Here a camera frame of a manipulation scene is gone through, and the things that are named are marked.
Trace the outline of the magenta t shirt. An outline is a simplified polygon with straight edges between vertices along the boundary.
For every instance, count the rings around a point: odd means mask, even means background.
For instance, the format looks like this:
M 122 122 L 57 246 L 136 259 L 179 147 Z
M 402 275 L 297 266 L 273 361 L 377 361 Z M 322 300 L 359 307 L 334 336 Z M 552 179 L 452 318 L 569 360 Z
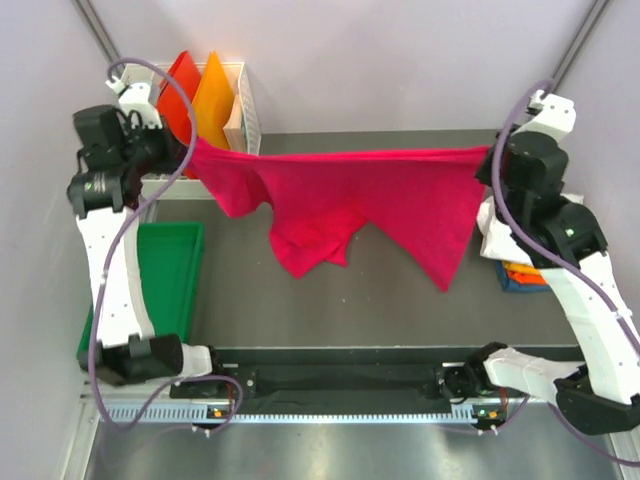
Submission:
M 485 146 L 251 155 L 199 141 L 190 168 L 230 218 L 272 209 L 269 241 L 301 278 L 323 262 L 347 264 L 354 235 L 375 225 L 441 291 L 455 277 L 485 188 Z

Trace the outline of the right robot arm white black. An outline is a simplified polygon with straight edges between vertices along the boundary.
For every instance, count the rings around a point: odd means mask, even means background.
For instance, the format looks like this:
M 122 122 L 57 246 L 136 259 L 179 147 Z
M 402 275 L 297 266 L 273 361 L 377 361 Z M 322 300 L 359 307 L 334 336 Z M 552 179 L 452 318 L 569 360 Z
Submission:
M 500 387 L 555 407 L 579 432 L 602 435 L 639 425 L 639 334 L 616 287 L 594 214 L 562 194 L 567 153 L 533 131 L 500 136 L 476 176 L 494 210 L 561 305 L 583 362 L 557 362 L 490 343 L 468 357 L 476 394 Z

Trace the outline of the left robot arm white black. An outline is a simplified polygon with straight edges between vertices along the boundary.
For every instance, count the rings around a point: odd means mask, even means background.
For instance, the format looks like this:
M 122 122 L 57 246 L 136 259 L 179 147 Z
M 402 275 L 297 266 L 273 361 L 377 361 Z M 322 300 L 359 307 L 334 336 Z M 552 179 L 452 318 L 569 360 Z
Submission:
M 82 146 L 67 197 L 86 251 L 94 320 L 93 350 L 81 355 L 81 367 L 112 386 L 192 377 L 203 395 L 220 394 L 227 374 L 211 349 L 157 334 L 144 300 L 135 211 L 142 175 L 170 153 L 167 134 L 112 105 L 74 113 L 73 125 Z

